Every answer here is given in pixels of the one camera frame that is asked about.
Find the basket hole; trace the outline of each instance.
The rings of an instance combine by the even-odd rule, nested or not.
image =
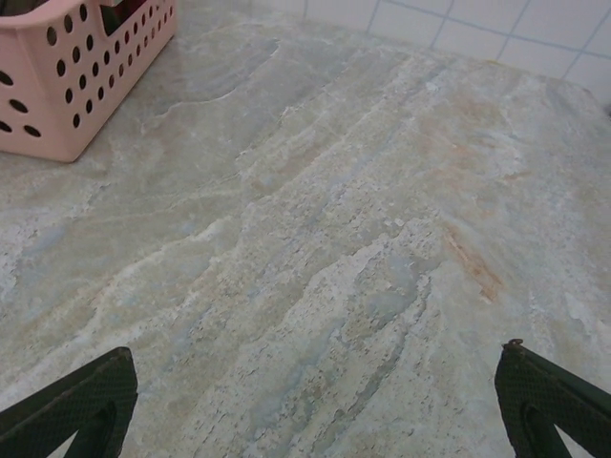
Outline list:
[[[42,136],[42,134],[40,134],[40,131],[32,126],[23,126],[23,130],[31,136],[35,136],[36,138],[40,138]]]
[[[19,113],[27,113],[28,112],[28,107],[26,107],[19,100],[15,100],[14,98],[12,98],[11,100],[9,100],[9,103]]]
[[[12,86],[12,78],[0,70],[0,83]]]
[[[51,46],[55,46],[57,44],[57,32],[53,27],[49,27],[47,29],[47,43]]]
[[[66,63],[61,59],[57,61],[57,74],[59,76],[66,74]]]
[[[75,46],[73,49],[73,62],[77,64],[79,60],[80,60],[80,49],[77,46]]]
[[[69,14],[66,14],[66,17],[64,17],[64,29],[66,29],[67,33],[73,32],[73,29],[74,29],[73,19],[70,17]]]

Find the marble countertop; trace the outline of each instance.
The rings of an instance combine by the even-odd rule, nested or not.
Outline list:
[[[77,163],[0,156],[0,408],[128,345],[125,458],[490,458],[501,343],[611,390],[592,96],[234,3]]]

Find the grout line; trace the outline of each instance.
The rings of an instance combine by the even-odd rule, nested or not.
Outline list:
[[[510,38],[514,38],[516,40],[521,40],[521,41],[526,41],[528,43],[535,43],[538,45],[542,45],[542,46],[549,46],[550,48],[556,48],[559,50],[565,50],[565,51],[570,51],[570,52],[581,52],[581,50],[579,48],[571,48],[570,46],[564,46],[564,45],[560,45],[558,43],[550,43],[548,41],[543,41],[543,40],[537,40],[536,38],[528,38],[526,36],[520,36],[520,35],[514,35],[511,31],[510,32],[505,32],[505,31],[495,31],[493,29],[489,29],[487,27],[484,26],[479,26],[477,24],[474,24],[472,22],[468,22],[468,21],[463,21],[462,19],[455,19],[453,17],[446,17],[444,14],[441,14],[439,12],[435,12],[435,11],[429,11],[429,10],[425,10],[422,8],[418,8],[418,7],[413,7],[411,5],[405,5],[403,3],[397,2],[396,0],[382,0],[384,3],[389,3],[391,5],[395,5],[397,7],[403,7],[407,10],[415,10],[415,11],[420,11],[420,12],[424,12],[426,14],[429,14],[431,16],[435,16],[435,17],[440,17],[442,19],[446,19],[447,21],[450,22],[455,22],[456,24],[462,24],[463,26],[467,26],[467,27],[471,27],[474,29],[478,29],[480,31],[487,31],[489,33],[494,33],[496,35],[501,35],[507,38],[506,41],[508,41]],[[512,31],[515,29],[515,27],[517,26],[517,21],[514,24],[514,27],[512,28]],[[591,51],[583,51],[582,52],[585,55],[593,55],[596,57],[600,57],[602,59],[610,59],[611,60],[611,55],[607,55],[607,54],[601,54],[599,52],[591,52]]]
[[[505,43],[503,43],[503,46],[501,47],[500,51],[498,52],[498,56],[495,59],[496,61],[498,61],[500,59],[500,56],[503,55],[503,53],[505,52],[505,48],[507,48],[507,43],[509,43],[509,39],[514,35],[514,31],[516,31],[517,24],[519,24],[519,21],[522,20],[522,16],[524,15],[524,12],[526,12],[530,4],[531,4],[531,0],[526,0],[526,3],[522,7],[522,11],[519,12],[519,15],[516,18],[516,22],[514,22],[512,29],[507,34],[507,38],[505,38]]]
[[[435,38],[431,42],[431,46],[430,46],[431,49],[434,49],[435,43],[437,42],[437,38],[439,38],[439,35],[441,34],[441,30],[443,29],[443,26],[446,24],[446,21],[448,20],[448,17],[450,16],[450,11],[452,11],[452,8],[454,8],[454,0],[450,2],[450,5],[448,6],[448,10],[446,11],[446,15],[444,16],[443,20],[441,21],[441,25],[439,26],[439,30],[437,31]]]
[[[367,33],[369,33],[369,31],[371,30],[371,25],[373,24],[373,19],[375,19],[375,15],[378,13],[378,8],[380,7],[380,3],[382,3],[382,0],[378,0],[377,2],[375,2],[375,7],[373,7],[373,12],[371,13],[371,18],[369,19],[369,23],[367,25],[367,30],[366,30]]]
[[[592,42],[592,40],[594,39],[594,37],[596,36],[596,34],[599,32],[599,29],[602,27],[602,24],[605,23],[605,21],[607,20],[607,18],[609,17],[609,15],[611,14],[611,8],[609,8],[609,11],[607,12],[607,14],[605,14],[602,19],[600,20],[599,24],[594,28],[594,31],[592,32],[592,34],[590,35],[590,37],[587,39],[587,41],[585,42],[585,44],[581,47],[581,49],[579,50],[578,54],[575,56],[575,59],[573,59],[573,62],[571,62],[571,64],[569,65],[569,68],[566,69],[566,72],[564,72],[564,75],[562,76],[561,79],[566,78],[566,76],[569,74],[569,72],[571,72],[571,70],[573,69],[573,67],[575,67],[575,64],[577,64],[577,61],[579,60],[579,58],[583,55],[583,53],[585,52],[585,49],[590,46],[590,43]]]

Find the basket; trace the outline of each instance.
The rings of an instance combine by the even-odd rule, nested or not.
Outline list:
[[[144,1],[109,36],[113,6],[49,0],[0,17],[0,151],[76,160],[176,32],[176,0]]]

